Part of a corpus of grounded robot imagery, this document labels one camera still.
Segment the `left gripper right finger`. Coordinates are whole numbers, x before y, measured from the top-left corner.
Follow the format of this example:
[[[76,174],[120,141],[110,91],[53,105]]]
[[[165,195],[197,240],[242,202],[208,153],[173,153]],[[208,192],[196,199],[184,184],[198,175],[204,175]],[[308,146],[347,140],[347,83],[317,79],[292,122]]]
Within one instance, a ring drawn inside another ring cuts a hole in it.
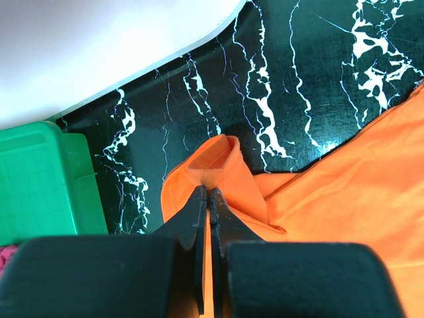
[[[216,317],[404,317],[384,263],[363,244],[267,242],[210,194]]]

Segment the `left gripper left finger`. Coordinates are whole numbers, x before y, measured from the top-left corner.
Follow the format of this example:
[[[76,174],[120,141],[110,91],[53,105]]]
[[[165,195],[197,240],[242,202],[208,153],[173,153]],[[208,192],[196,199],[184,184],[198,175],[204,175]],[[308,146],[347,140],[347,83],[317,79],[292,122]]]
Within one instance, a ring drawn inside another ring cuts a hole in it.
[[[149,235],[39,237],[1,278],[2,317],[199,317],[207,191]]]

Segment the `orange t-shirt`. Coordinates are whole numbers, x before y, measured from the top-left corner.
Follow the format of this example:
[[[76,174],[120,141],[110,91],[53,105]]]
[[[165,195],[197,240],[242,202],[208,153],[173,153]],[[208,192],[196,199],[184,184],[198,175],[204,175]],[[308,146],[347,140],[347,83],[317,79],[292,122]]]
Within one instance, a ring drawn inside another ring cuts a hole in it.
[[[423,316],[423,88],[302,173],[254,175],[235,136],[204,142],[166,177],[165,220],[197,186],[219,189],[258,236],[357,242],[384,261],[408,317]]]

